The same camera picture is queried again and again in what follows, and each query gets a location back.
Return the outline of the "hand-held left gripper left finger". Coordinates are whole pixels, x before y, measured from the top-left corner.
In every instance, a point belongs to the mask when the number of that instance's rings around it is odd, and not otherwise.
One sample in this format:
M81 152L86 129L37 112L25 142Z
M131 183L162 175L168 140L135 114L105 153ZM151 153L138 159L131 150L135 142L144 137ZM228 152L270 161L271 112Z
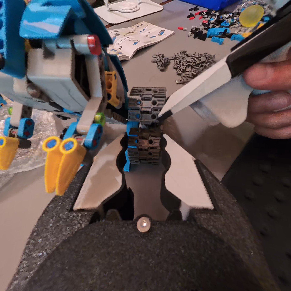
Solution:
M120 134L93 158L73 210L97 209L125 186L127 134Z

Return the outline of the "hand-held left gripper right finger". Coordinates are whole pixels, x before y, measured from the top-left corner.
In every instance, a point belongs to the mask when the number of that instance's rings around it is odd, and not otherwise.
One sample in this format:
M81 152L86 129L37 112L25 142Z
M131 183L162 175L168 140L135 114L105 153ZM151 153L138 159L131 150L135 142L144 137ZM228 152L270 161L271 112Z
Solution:
M166 209L214 209L196 159L167 134L162 138L161 202Z

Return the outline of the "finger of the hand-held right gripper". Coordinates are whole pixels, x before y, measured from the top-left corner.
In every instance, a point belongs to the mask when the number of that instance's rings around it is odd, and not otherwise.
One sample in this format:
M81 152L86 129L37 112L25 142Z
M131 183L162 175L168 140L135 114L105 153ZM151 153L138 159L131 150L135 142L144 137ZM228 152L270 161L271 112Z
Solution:
M224 57L192 81L172 93L158 114L158 120L164 121L230 81L232 75L226 60L227 57Z

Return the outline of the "pile of grey track links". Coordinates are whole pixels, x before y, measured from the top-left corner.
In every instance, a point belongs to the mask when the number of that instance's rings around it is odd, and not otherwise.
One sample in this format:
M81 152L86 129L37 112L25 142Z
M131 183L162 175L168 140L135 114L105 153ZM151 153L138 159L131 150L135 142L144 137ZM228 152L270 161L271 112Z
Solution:
M188 53L182 50L171 57L162 53L152 55L151 62L157 65L157 68L163 72L169 65L172 65L176 75L179 77L176 84L185 84L199 76L209 67L216 63L215 54L210 53Z

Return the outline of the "blue toy robot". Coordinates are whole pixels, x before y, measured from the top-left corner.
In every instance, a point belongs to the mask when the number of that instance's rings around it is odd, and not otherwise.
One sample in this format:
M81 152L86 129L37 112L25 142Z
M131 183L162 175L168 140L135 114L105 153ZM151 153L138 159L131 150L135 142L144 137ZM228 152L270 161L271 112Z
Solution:
M32 110L76 118L44 142L47 193L63 195L98 147L105 122L126 124L128 86L112 39L83 0L0 1L1 96L13 101L1 136L1 170L30 148Z

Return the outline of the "person's right hand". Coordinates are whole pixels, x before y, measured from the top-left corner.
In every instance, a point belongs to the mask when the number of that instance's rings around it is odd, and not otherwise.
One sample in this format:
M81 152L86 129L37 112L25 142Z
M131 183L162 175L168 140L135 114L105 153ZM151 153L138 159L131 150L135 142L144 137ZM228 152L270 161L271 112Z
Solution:
M251 94L247 122L255 133L270 139L291 137L291 60L255 64L243 74L247 85L257 90L270 91Z

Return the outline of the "yellow translucent dome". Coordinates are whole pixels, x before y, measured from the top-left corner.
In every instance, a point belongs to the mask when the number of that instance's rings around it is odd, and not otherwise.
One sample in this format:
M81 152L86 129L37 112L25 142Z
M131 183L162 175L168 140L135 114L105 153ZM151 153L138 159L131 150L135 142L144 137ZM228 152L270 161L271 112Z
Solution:
M264 16L264 8L260 5L251 5L242 10L239 21L244 27L255 26Z

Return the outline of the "heap of loose toy parts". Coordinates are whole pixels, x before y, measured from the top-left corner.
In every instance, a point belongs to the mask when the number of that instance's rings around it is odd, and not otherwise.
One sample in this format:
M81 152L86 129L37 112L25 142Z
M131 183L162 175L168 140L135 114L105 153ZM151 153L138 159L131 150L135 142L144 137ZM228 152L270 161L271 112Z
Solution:
M244 27L239 21L239 16L245 8L251 5L260 5L264 8L264 16L253 27ZM199 10L198 6L189 9L197 11L195 14L190 13L187 18L194 20L195 17L200 20L200 24L193 26L187 36L194 39L205 41L210 38L212 42L223 44L224 39L231 41L242 41L249 37L256 30L265 25L274 17L274 10L271 5L264 1L241 1L233 11L227 10Z

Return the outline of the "blue plastic bin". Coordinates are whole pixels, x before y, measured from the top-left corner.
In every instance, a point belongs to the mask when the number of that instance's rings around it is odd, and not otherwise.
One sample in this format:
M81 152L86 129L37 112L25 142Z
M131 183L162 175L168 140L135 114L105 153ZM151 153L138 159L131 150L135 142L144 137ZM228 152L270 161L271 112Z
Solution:
M222 10L230 5L239 2L239 0L180 0L180 1L212 10Z

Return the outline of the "instruction booklet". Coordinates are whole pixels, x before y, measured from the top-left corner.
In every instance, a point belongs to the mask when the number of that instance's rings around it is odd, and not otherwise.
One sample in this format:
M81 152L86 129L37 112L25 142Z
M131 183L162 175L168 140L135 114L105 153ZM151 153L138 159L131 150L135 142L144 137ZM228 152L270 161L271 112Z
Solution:
M138 50L157 44L175 32L142 21L131 27L109 30L108 33L113 44L109 45L107 53L116 55L119 60L130 60Z

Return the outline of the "bubble wrap bag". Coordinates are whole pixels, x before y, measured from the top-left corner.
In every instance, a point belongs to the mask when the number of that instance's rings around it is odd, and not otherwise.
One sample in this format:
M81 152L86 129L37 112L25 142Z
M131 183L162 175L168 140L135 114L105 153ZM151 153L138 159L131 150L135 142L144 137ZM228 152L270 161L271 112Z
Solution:
M29 149L17 150L16 156L8 170L1 170L1 177L15 173L26 172L45 164L46 153L42 150L42 143L50 136L56 136L58 131L53 113L32 110L32 117L35 122L34 133Z

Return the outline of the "black perforated pad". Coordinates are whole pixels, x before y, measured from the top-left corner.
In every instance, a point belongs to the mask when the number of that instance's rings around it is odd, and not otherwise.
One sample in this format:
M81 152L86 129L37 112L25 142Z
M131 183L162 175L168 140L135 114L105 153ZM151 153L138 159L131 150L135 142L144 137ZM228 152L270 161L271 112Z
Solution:
M260 238L279 288L291 290L291 140L254 134L221 182Z

